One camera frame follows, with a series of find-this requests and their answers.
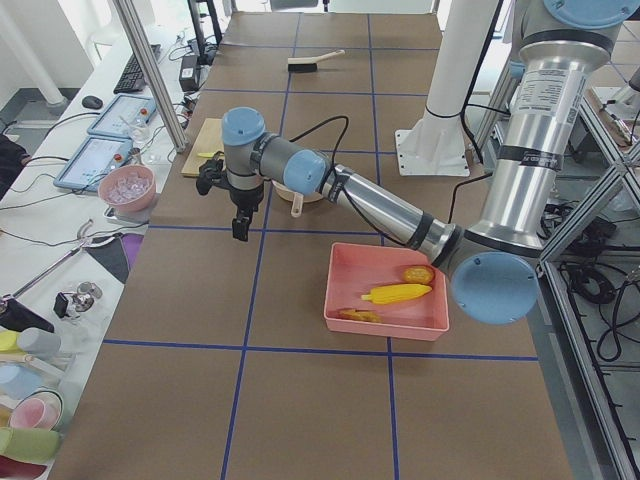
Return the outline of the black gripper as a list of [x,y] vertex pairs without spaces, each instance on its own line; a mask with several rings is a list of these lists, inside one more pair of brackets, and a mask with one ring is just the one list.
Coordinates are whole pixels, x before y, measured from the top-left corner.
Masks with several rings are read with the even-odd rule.
[[264,182],[256,175],[242,176],[232,172],[225,164],[223,153],[215,153],[199,167],[196,189],[202,196],[213,187],[229,192],[231,201],[237,207],[239,216],[232,220],[234,239],[248,241],[253,212],[257,212],[264,199]]

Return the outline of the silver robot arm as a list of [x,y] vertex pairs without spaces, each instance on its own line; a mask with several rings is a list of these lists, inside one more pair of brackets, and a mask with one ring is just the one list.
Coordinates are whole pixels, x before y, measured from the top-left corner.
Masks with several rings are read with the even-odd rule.
[[538,223],[588,78],[609,61],[622,23],[638,15],[635,1],[517,3],[513,50],[524,74],[481,217],[468,228],[441,222],[324,154],[267,131],[263,116],[249,107],[224,114],[223,157],[200,167],[197,191],[229,193],[237,208],[232,232],[242,241],[266,182],[318,193],[424,253],[449,275],[453,298],[468,316],[514,322],[537,300]]

